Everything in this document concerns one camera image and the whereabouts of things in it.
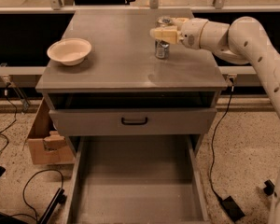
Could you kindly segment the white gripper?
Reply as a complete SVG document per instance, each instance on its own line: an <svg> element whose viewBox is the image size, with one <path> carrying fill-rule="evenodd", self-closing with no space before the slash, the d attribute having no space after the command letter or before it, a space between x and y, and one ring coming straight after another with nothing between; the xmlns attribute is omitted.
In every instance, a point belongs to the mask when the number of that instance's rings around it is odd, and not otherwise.
<svg viewBox="0 0 280 224"><path fill-rule="evenodd" d="M189 18L171 18L170 26L153 28L150 30L149 34L156 40L164 41L169 44L177 44L180 41L181 32L181 43L186 48L199 49L200 37L207 23L207 19L200 18L190 20Z"/></svg>

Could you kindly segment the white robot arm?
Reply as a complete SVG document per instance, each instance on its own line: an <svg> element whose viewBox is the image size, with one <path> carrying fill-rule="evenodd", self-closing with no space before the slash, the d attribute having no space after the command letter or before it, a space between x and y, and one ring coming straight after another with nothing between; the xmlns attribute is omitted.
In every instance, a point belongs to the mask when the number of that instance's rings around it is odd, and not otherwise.
<svg viewBox="0 0 280 224"><path fill-rule="evenodd" d="M231 24L201 18L160 18L150 36L188 49L205 49L234 64L249 63L280 118L280 54L261 23L241 17Z"/></svg>

